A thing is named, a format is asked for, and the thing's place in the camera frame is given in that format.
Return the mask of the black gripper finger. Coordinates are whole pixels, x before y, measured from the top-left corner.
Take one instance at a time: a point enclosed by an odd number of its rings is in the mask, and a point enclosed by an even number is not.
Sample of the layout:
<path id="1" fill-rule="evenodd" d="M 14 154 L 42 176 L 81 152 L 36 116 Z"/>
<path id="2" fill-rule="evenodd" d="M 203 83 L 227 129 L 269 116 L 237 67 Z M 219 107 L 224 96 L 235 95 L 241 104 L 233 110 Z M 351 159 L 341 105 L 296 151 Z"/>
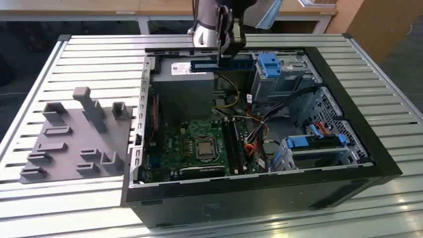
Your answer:
<path id="1" fill-rule="evenodd" d="M 216 40 L 219 58 L 233 55 L 233 4 L 216 4 Z"/>
<path id="2" fill-rule="evenodd" d="M 231 30 L 231 53 L 237 54 L 245 46 L 245 34 L 241 31 L 241 21 L 239 18 L 233 19 Z"/>

